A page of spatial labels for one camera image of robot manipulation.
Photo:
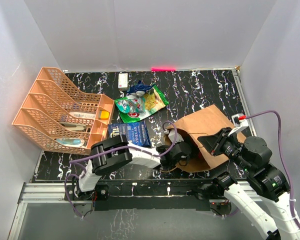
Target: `gray wall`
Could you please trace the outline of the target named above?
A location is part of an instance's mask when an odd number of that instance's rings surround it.
[[[241,65],[275,0],[25,0],[70,72]]]
[[[11,125],[42,66],[58,66],[23,0],[0,0],[0,240],[40,149]]]
[[[283,154],[295,187],[300,215],[300,0],[274,5],[241,67],[241,81],[251,113],[274,109],[282,118]],[[282,169],[274,115],[254,120],[257,134]]]

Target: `brown paper bag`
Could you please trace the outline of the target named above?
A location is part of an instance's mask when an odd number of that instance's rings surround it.
[[[197,138],[200,136],[214,135],[219,132],[221,128],[234,127],[232,122],[215,105],[211,105],[184,116],[174,124],[178,130],[181,130],[178,133],[181,135],[189,134],[191,136],[191,139],[198,146],[202,154],[199,155],[198,158],[189,159],[189,162],[186,166],[177,164],[176,166],[178,168],[188,173],[195,173],[211,170],[228,160],[224,154],[219,156],[211,156],[210,153],[208,153],[203,145],[197,140]],[[243,143],[246,137],[240,132],[237,135],[237,139],[239,142]]]

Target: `black patterned floor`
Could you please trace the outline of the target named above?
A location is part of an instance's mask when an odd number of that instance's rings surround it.
[[[123,97],[118,90],[118,72],[69,73],[67,76],[87,93],[106,94],[112,99]],[[167,109],[156,112],[145,120],[152,146],[163,141],[162,124],[166,120],[177,121],[185,115],[215,104],[229,119],[231,115],[244,113],[240,96],[231,70],[194,70],[167,72],[130,72],[129,83],[142,80],[145,84],[156,84],[169,101]],[[113,123],[121,123],[117,109],[113,114]],[[249,129],[243,132],[250,136]],[[79,159],[81,155],[43,152],[38,169],[32,182],[59,182],[70,173],[81,170],[69,164],[70,160]],[[226,162],[210,171],[187,173],[176,169],[170,173],[144,166],[129,164],[118,171],[104,176],[104,180],[150,180],[150,179],[202,179],[214,178],[224,171],[234,177],[245,178],[245,173],[234,163]]]

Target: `green snack bag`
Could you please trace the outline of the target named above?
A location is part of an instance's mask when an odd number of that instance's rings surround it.
[[[122,103],[122,100],[132,100],[135,98],[136,96],[129,95],[114,100],[114,103],[118,107],[118,103]],[[158,89],[156,85],[149,92],[143,95],[142,98],[144,98],[145,101],[144,112],[123,113],[119,111],[120,117],[125,124],[139,122],[140,120],[151,116],[152,114],[159,111],[160,109],[163,109],[165,106],[169,104],[164,94]]]

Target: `yellow object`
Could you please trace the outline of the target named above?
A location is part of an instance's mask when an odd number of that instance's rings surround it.
[[[108,111],[100,111],[99,112],[99,119],[100,120],[108,120],[110,116],[110,112]]]

